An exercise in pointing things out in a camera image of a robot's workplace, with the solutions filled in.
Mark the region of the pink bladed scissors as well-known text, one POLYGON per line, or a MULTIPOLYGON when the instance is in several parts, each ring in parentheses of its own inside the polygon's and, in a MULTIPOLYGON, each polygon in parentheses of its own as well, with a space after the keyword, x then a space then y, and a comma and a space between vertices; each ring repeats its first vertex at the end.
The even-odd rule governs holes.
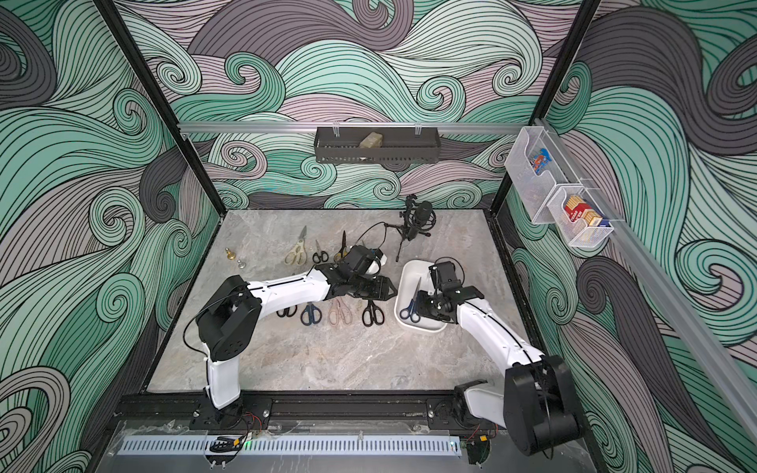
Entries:
POLYGON ((350 307, 343 302, 343 299, 335 298, 331 300, 327 320, 333 327, 341 324, 350 325, 353 323, 354 315, 350 307))

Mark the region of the small black scissors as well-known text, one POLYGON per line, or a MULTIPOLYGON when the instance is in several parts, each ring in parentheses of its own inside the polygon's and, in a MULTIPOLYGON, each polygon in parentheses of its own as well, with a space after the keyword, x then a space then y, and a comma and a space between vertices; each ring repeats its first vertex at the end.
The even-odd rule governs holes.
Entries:
POLYGON ((325 263, 329 261, 329 254, 321 247, 318 240, 315 241, 315 252, 313 253, 311 259, 315 264, 325 263))

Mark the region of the cream handled kitchen scissors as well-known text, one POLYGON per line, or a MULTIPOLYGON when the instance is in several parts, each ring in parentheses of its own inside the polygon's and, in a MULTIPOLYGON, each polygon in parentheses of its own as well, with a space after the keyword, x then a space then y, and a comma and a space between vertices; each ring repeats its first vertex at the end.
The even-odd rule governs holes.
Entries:
POLYGON ((307 227, 303 227, 297 242, 295 243, 295 246, 290 249, 288 254, 286 255, 284 262, 287 265, 303 265, 306 263, 307 260, 307 250, 306 250, 306 236, 307 236, 307 227))

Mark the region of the large black handled scissors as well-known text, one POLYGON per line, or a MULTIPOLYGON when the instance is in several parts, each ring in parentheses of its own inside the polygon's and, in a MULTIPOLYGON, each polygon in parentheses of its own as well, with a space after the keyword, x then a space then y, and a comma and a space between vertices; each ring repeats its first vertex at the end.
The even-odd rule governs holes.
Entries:
POLYGON ((281 318, 294 317, 298 313, 298 309, 299 307, 297 305, 294 305, 293 307, 286 307, 286 309, 281 309, 281 311, 276 311, 276 315, 281 318))

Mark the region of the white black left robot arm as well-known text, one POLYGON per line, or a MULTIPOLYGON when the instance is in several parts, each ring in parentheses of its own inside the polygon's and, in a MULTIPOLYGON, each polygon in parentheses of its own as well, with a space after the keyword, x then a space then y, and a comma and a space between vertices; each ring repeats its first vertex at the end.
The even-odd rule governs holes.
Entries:
POLYGON ((297 275, 263 282, 248 282, 239 275, 227 278, 195 321, 205 353, 206 393, 213 406, 225 409, 241 396, 239 357, 260 319, 343 296, 388 301, 397 290, 380 274, 387 261, 378 248, 353 246, 341 260, 315 264, 297 275))

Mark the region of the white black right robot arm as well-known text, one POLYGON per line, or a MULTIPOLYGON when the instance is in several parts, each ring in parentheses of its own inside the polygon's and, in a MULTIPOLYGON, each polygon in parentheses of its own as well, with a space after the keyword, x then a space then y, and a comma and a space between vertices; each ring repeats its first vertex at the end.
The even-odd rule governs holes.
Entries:
POLYGON ((525 455, 551 453, 585 435, 584 412, 573 375, 559 356, 547 356, 518 336, 483 293, 465 287, 451 261, 429 267, 433 290, 417 292, 420 317, 456 324, 485 350, 504 376, 455 388, 461 423, 487 421, 507 430, 525 455))

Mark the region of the slim black scissors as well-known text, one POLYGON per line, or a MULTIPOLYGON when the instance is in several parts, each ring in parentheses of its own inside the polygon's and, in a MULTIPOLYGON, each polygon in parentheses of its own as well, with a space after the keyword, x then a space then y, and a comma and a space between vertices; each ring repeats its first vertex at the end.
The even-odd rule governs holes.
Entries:
POLYGON ((384 311, 373 300, 368 300, 367 305, 362 312, 362 323, 366 327, 381 326, 386 322, 384 311))

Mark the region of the yellow black handled scissors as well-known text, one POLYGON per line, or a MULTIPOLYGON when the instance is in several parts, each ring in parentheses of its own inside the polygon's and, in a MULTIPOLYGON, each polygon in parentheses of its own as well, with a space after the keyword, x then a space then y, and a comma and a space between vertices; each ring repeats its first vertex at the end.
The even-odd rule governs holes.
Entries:
POLYGON ((341 237, 341 245, 340 245, 339 250, 337 250, 337 252, 335 252, 335 254, 333 256, 333 261, 334 262, 339 262, 339 261, 343 260, 343 258, 345 258, 345 256, 346 256, 348 250, 349 250, 349 248, 347 246, 346 232, 343 231, 342 232, 342 237, 341 237))

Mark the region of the dark blue handled scissors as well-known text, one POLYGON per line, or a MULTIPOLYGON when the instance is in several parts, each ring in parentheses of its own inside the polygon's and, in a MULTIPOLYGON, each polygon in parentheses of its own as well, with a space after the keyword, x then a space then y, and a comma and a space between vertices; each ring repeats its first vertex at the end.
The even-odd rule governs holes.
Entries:
POLYGON ((323 312, 313 303, 307 303, 300 315, 301 324, 305 326, 312 326, 321 323, 322 320, 323 312))

